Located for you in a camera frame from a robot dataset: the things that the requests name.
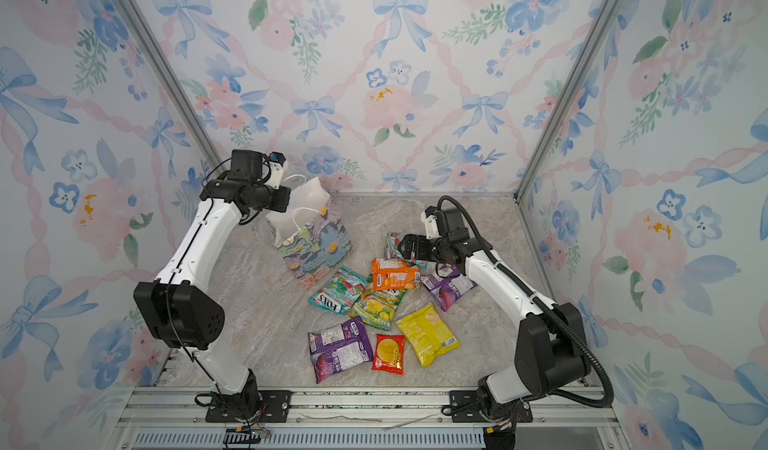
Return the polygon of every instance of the red package with yellow circle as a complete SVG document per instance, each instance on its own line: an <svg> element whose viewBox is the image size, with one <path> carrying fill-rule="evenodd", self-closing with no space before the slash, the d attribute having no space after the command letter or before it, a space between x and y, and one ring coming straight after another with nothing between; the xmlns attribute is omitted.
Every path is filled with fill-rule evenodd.
<svg viewBox="0 0 768 450"><path fill-rule="evenodd" d="M406 338L402 335L377 335L376 338L378 342L372 369L402 375L402 354L406 348Z"/></svg>

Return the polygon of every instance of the wallpapered wall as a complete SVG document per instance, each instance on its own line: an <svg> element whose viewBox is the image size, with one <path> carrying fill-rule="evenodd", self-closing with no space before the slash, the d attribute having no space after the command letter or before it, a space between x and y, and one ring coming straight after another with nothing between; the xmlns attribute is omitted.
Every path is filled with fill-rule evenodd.
<svg viewBox="0 0 768 450"><path fill-rule="evenodd" d="M627 0L526 200L634 450L768 448L765 4Z"/></svg>
<svg viewBox="0 0 768 450"><path fill-rule="evenodd" d="M599 4L137 2L223 157L380 192L516 188Z"/></svg>
<svg viewBox="0 0 768 450"><path fill-rule="evenodd" d="M0 448L102 448L207 166L110 0L0 0Z"/></svg>

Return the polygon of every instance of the bag handle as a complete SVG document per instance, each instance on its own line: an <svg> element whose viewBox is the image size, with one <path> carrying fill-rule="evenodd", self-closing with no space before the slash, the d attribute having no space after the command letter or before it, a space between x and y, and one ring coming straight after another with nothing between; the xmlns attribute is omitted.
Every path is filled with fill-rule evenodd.
<svg viewBox="0 0 768 450"><path fill-rule="evenodd" d="M301 177L304 179L304 184L305 184L305 183L308 181L308 179L306 178L306 176L305 176L305 175L302 175L302 174L293 174L293 175L291 175L291 176L286 176L285 178L283 178L283 182L284 182L284 181L286 181L286 180L290 180L290 179L292 179L294 176L301 176Z"/></svg>
<svg viewBox="0 0 768 450"><path fill-rule="evenodd" d="M298 210L312 210L313 212L320 213L320 210L315 210L313 208L309 208L308 206L300 206L299 208L294 209L293 213L291 214L290 218L293 220L293 224L296 225L296 230L301 230L301 227L296 223L296 212Z"/></svg>

